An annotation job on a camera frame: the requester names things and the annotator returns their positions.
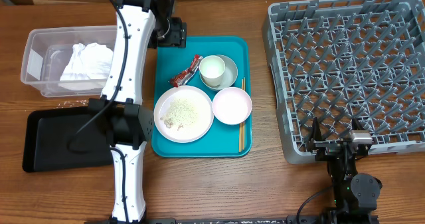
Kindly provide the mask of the red snack wrapper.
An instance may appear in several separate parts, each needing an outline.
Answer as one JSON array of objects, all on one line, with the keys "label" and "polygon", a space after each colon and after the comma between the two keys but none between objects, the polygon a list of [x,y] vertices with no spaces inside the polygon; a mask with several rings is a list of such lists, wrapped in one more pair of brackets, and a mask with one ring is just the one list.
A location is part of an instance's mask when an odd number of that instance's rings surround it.
[{"label": "red snack wrapper", "polygon": [[203,57],[201,55],[195,55],[190,67],[175,75],[172,79],[169,80],[169,83],[173,87],[187,85],[187,83],[194,77],[194,75],[198,71],[199,65],[202,60]]}]

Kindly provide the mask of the wooden chopstick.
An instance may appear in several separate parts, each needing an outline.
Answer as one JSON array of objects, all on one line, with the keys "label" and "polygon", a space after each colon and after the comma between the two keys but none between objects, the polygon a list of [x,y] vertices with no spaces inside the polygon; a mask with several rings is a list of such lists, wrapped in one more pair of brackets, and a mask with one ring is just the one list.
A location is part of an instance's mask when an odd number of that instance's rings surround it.
[{"label": "wooden chopstick", "polygon": [[[246,79],[243,78],[242,79],[242,89],[245,91],[246,90]],[[243,121],[241,123],[241,148],[242,151],[245,150],[245,121]]]},{"label": "wooden chopstick", "polygon": [[241,123],[239,123],[239,142],[238,142],[238,151],[239,151],[239,153],[242,152],[242,148],[241,148],[241,141],[242,141],[241,140],[241,135],[242,135],[241,134]]}]

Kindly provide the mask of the pink small bowl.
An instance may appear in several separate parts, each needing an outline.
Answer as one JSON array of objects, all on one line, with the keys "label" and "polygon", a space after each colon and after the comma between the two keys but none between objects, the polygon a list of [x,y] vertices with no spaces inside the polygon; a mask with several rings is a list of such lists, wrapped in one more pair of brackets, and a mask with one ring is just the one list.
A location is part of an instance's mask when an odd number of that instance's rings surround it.
[{"label": "pink small bowl", "polygon": [[224,124],[240,124],[251,115],[252,100],[250,95],[241,88],[224,88],[214,96],[212,111],[214,116]]}]

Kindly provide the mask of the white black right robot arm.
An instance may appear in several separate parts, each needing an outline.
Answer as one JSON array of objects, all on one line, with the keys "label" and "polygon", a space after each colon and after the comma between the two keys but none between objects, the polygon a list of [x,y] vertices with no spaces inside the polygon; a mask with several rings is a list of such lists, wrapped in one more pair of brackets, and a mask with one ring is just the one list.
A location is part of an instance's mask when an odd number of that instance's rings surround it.
[{"label": "white black right robot arm", "polygon": [[[327,142],[319,129],[319,121],[313,119],[307,150],[315,151],[315,161],[326,162],[331,185],[307,198],[299,207],[296,223],[378,223],[371,212],[377,208],[382,182],[367,173],[359,173],[356,161],[365,158],[373,144],[368,130],[358,119],[351,120],[352,130],[345,138]],[[302,217],[302,209],[316,197],[333,191],[334,207],[328,207],[317,217]]]}]

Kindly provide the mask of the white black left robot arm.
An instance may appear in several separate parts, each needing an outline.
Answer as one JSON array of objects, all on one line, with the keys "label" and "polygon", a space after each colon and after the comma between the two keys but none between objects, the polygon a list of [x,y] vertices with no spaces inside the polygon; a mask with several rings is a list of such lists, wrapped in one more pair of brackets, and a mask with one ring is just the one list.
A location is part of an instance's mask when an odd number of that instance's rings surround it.
[{"label": "white black left robot arm", "polygon": [[143,223],[143,155],[153,134],[153,112],[143,107],[142,83],[149,48],[184,48],[187,25],[173,16],[175,0],[109,0],[117,15],[117,33],[109,77],[99,99],[88,107],[106,135],[112,155],[115,205],[106,223]]}]

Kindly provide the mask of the grey dishwasher rack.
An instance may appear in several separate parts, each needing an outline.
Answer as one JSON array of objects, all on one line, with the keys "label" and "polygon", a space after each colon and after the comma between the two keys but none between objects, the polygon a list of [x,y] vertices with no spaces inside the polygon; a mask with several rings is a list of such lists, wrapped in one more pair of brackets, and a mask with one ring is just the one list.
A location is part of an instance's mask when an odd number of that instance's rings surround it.
[{"label": "grey dishwasher rack", "polygon": [[273,3],[262,35],[287,162],[314,160],[314,120],[332,142],[358,119],[372,154],[424,150],[422,0]]}]

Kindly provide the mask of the clear plastic waste bin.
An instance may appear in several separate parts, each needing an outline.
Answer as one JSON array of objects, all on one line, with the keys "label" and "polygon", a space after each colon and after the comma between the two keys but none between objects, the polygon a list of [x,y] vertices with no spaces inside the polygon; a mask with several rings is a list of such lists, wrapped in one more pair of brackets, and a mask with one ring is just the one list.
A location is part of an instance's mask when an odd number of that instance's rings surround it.
[{"label": "clear plastic waste bin", "polygon": [[61,80],[74,45],[98,43],[113,49],[116,26],[85,26],[35,29],[29,33],[23,54],[21,82],[40,90],[45,97],[99,95],[105,78]]}]

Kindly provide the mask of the white plastic cup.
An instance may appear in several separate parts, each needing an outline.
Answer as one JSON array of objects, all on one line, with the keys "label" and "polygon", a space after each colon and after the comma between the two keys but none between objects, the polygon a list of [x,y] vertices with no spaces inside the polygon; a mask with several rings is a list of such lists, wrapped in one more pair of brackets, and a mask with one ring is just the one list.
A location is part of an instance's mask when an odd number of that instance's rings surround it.
[{"label": "white plastic cup", "polygon": [[218,86],[223,79],[225,62],[216,55],[206,56],[199,65],[201,77],[208,86]]}]

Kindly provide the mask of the grey-green small bowl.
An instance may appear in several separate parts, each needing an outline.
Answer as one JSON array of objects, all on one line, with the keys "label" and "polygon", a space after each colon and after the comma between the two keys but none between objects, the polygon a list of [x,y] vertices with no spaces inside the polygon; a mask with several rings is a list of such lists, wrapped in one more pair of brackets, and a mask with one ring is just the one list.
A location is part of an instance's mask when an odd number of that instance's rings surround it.
[{"label": "grey-green small bowl", "polygon": [[232,86],[236,82],[236,79],[238,77],[238,68],[236,63],[231,58],[224,55],[217,55],[217,57],[220,57],[224,61],[226,67],[220,84],[217,86],[211,86],[207,84],[207,80],[203,75],[200,74],[200,77],[202,82],[208,88],[218,92],[219,90]]}]

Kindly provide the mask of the large white dirty plate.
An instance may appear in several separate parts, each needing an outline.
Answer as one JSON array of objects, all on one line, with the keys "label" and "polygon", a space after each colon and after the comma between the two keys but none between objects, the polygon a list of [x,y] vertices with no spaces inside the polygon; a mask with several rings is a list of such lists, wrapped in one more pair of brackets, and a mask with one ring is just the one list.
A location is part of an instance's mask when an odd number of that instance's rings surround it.
[{"label": "large white dirty plate", "polygon": [[158,132],[177,143],[202,138],[214,121],[209,96],[200,88],[189,85],[164,92],[155,104],[153,117]]}]

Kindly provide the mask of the white crumpled paper towel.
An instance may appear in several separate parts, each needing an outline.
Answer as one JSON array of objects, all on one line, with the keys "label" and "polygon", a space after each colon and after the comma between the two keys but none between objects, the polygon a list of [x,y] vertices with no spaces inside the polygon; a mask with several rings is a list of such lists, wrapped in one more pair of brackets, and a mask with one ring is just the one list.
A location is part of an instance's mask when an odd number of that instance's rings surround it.
[{"label": "white crumpled paper towel", "polygon": [[106,45],[78,43],[60,76],[59,86],[73,91],[102,89],[108,78],[114,52]]}]

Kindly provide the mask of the teal serving tray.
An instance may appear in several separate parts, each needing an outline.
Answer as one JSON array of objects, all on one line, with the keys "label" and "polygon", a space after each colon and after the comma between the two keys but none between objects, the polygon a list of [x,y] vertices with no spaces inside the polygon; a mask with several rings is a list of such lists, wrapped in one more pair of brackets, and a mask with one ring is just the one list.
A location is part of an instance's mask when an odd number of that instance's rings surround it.
[{"label": "teal serving tray", "polygon": [[[238,69],[236,87],[245,80],[245,91],[251,93],[250,60],[246,41],[240,37],[188,37],[187,46],[180,48],[157,49],[154,101],[172,88],[169,80],[188,68],[195,57],[224,55],[232,59]],[[210,130],[200,139],[179,144],[165,138],[154,129],[151,146],[156,154],[165,158],[239,158],[245,156],[252,147],[252,117],[245,121],[245,146],[238,149],[240,128],[214,120]]]}]

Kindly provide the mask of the scattered rice crumbs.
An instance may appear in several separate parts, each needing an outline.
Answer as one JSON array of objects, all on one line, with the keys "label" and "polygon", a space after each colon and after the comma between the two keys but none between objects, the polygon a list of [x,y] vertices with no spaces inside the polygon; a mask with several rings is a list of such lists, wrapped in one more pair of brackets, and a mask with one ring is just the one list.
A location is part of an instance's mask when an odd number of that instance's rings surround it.
[{"label": "scattered rice crumbs", "polygon": [[86,106],[88,104],[87,99],[82,100],[64,100],[56,106],[57,108],[75,108],[75,107],[82,107]]}]

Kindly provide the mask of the black rectangular tray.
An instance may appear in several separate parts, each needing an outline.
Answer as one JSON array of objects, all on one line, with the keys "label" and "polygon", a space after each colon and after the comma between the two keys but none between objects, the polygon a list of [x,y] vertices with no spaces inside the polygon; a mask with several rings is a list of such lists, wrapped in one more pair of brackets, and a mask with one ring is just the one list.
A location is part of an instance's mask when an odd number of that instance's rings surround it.
[{"label": "black rectangular tray", "polygon": [[25,172],[108,166],[113,162],[105,133],[92,123],[72,142],[66,143],[91,119],[87,107],[36,110],[27,118],[22,168]]}]

